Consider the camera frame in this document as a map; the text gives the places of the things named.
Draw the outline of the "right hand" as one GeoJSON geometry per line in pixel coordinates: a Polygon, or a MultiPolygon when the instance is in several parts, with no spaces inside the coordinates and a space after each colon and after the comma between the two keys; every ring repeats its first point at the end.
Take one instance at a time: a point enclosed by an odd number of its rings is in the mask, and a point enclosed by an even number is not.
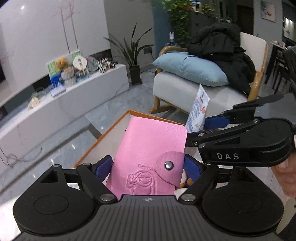
{"type": "Polygon", "coordinates": [[[272,166],[272,171],[281,186],[283,193],[288,197],[296,196],[296,156],[291,152],[288,158],[279,165],[272,166]]]}

